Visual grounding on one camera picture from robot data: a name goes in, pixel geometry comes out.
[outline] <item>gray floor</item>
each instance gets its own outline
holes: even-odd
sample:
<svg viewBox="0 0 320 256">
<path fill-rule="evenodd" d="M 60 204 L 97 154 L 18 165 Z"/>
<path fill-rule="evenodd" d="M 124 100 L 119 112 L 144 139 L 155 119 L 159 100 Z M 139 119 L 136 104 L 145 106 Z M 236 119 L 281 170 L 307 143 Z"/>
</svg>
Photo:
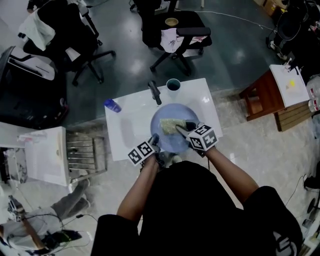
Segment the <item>gray floor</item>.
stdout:
<svg viewBox="0 0 320 256">
<path fill-rule="evenodd" d="M 102 0 L 87 0 L 88 5 Z M 99 52 L 115 50 L 116 58 L 103 57 L 94 64 L 104 76 L 98 84 L 89 70 L 79 78 L 78 87 L 71 85 L 74 74 L 67 75 L 67 98 L 70 111 L 63 125 L 68 126 L 100 118 L 104 115 L 104 100 L 139 92 L 150 80 L 158 86 L 170 78 L 181 81 L 206 78 L 211 91 L 247 87 L 260 77 L 270 64 L 279 60 L 266 47 L 265 37 L 270 30 L 256 24 L 214 13 L 199 13 L 203 23 L 210 27 L 212 45 L 205 48 L 201 58 L 188 59 L 193 73 L 185 76 L 180 60 L 165 60 L 156 73 L 149 69 L 163 52 L 148 48 L 142 42 L 141 18 L 130 12 L 129 0 L 109 0 L 90 9 L 90 16 L 100 33 L 103 46 Z M 215 11 L 273 28 L 271 18 L 253 0 L 200 0 L 180 2 L 181 10 Z"/>
<path fill-rule="evenodd" d="M 315 174 L 316 164 L 320 158 L 320 140 L 315 139 L 311 118 L 285 132 L 278 132 L 274 115 L 270 114 L 247 122 L 244 100 L 236 96 L 221 97 L 221 92 L 212 93 L 212 98 L 223 132 L 223 137 L 217 144 L 218 150 L 246 171 L 259 186 L 275 188 L 286 204 L 295 191 L 299 178 L 304 174 Z M 86 129 L 91 134 L 103 135 L 106 142 L 108 170 L 92 178 L 91 185 L 86 191 L 91 208 L 85 210 L 84 214 L 91 214 L 96 218 L 105 214 L 115 214 L 139 175 L 139 167 L 134 167 L 128 160 L 116 162 L 112 160 L 106 126 L 104 123 L 95 129 Z M 206 158 L 201 158 L 191 149 L 182 153 L 181 157 L 183 160 L 198 163 L 206 168 L 208 166 Z M 239 201 L 212 165 L 210 170 L 217 176 L 235 205 L 241 208 Z M 44 208 L 52 205 L 65 196 L 68 189 L 42 181 L 33 181 L 21 184 L 20 191 L 16 190 L 14 196 L 30 212 L 40 206 Z M 317 196 L 318 193 L 315 191 L 306 191 L 302 181 L 299 181 L 287 208 L 300 225 L 304 219 L 308 218 L 307 208 L 311 199 Z M 5 208 L 2 209 L 1 214 L 6 216 Z M 82 231 L 81 235 L 83 235 L 82 239 L 72 242 L 68 247 L 84 246 L 88 242 L 89 244 L 66 249 L 57 255 L 90 255 L 93 245 L 90 237 L 94 237 L 96 226 L 96 222 L 89 216 L 66 225 L 67 229 Z M 306 233 L 305 228 L 302 227 L 301 230 L 303 234 Z M 18 253 L 8 247 L 3 248 L 1 244 L 0 249 L 6 256 L 15 256 Z"/>
</svg>

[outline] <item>white tabletop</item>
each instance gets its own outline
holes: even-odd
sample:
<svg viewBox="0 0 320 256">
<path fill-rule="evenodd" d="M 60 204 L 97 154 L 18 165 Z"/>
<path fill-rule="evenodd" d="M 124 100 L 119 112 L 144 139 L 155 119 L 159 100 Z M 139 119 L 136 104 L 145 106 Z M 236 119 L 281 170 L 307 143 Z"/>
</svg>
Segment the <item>white tabletop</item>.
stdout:
<svg viewBox="0 0 320 256">
<path fill-rule="evenodd" d="M 214 128 L 217 137 L 222 129 L 217 111 L 205 78 L 181 82 L 179 90 L 173 92 L 166 86 L 158 87 L 162 104 L 157 105 L 149 89 L 114 99 L 121 112 L 105 107 L 106 123 L 112 159 L 128 158 L 128 152 L 151 137 L 150 123 L 155 112 L 166 104 L 180 103 L 192 109 L 199 120 Z"/>
<path fill-rule="evenodd" d="M 309 100 L 308 91 L 299 70 L 298 74 L 296 69 L 288 72 L 283 65 L 270 65 L 270 70 L 286 108 Z"/>
<path fill-rule="evenodd" d="M 56 127 L 25 135 L 44 135 L 25 143 L 28 177 L 62 186 L 69 185 L 66 129 Z"/>
</svg>

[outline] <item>office chair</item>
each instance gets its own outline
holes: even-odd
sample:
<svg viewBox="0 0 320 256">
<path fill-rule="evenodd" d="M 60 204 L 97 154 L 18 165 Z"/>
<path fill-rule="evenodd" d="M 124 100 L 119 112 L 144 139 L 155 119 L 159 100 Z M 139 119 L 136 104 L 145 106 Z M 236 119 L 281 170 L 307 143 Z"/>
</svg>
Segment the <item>office chair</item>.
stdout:
<svg viewBox="0 0 320 256">
<path fill-rule="evenodd" d="M 204 53 L 204 47 L 212 44 L 210 34 L 211 30 L 205 27 L 201 21 L 199 15 L 194 11 L 175 11 L 177 0 L 171 0 L 168 12 L 155 15 L 155 7 L 159 4 L 159 1 L 150 0 L 133 0 L 138 9 L 138 13 L 142 18 L 142 41 L 151 48 L 157 47 L 160 50 L 164 50 L 160 45 L 161 42 L 161 30 L 167 30 L 171 27 L 166 25 L 165 20 L 167 18 L 176 18 L 178 24 L 176 33 L 184 37 L 182 45 L 176 50 L 173 59 L 179 58 L 186 68 L 185 74 L 189 76 L 191 74 L 191 68 L 183 56 L 183 53 L 188 49 L 199 50 L 199 55 Z M 193 37 L 207 36 L 202 42 L 195 42 L 190 44 Z M 156 67 L 168 58 L 172 53 L 165 52 L 151 67 L 151 71 L 154 72 Z"/>
<path fill-rule="evenodd" d="M 79 12 L 90 26 L 81 21 Z M 76 72 L 72 81 L 74 86 L 78 85 L 77 79 L 86 66 L 90 68 L 99 84 L 102 84 L 102 78 L 92 66 L 92 61 L 108 54 L 115 56 L 116 52 L 109 50 L 94 55 L 102 42 L 97 39 L 99 33 L 89 17 L 88 9 L 85 6 L 78 7 L 75 3 L 68 5 L 67 1 L 49 1 L 37 14 L 44 23 L 55 30 L 55 36 L 45 51 L 38 49 L 31 40 L 27 41 L 23 50 L 29 54 L 50 58 L 58 70 Z M 66 53 L 68 48 L 76 50 L 80 56 L 72 61 Z"/>
</svg>

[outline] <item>wooden crate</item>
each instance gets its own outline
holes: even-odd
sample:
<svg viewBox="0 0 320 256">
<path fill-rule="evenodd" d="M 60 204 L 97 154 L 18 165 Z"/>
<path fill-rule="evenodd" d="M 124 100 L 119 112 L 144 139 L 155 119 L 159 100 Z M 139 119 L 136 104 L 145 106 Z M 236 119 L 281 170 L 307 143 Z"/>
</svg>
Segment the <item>wooden crate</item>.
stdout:
<svg viewBox="0 0 320 256">
<path fill-rule="evenodd" d="M 311 117 L 308 102 L 302 102 L 274 113 L 279 132 L 284 132 Z"/>
</svg>

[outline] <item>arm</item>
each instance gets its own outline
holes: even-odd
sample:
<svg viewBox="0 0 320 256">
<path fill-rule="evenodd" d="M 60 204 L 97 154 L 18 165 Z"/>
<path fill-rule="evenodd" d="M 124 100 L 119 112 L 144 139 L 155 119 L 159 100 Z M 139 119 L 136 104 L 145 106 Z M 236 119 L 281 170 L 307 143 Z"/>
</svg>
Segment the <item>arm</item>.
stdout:
<svg viewBox="0 0 320 256">
<path fill-rule="evenodd" d="M 138 223 L 156 178 L 158 168 L 159 165 L 154 154 L 145 160 L 138 179 L 121 202 L 116 213 L 117 215 Z"/>
<path fill-rule="evenodd" d="M 28 235 L 32 237 L 32 240 L 35 244 L 35 246 L 38 248 L 38 250 L 44 249 L 46 246 L 41 241 L 40 237 L 38 236 L 37 232 L 34 230 L 34 228 L 30 225 L 27 219 L 24 219 L 22 221 L 25 231 Z"/>
<path fill-rule="evenodd" d="M 212 147 L 205 152 L 205 155 L 242 204 L 259 188 L 244 170 L 236 166 L 216 148 Z"/>
<path fill-rule="evenodd" d="M 0 225 L 0 238 L 4 238 L 4 227 Z"/>
<path fill-rule="evenodd" d="M 34 12 L 34 7 L 35 7 L 34 1 L 29 0 L 28 6 L 26 8 L 27 12 L 32 14 Z"/>
</svg>

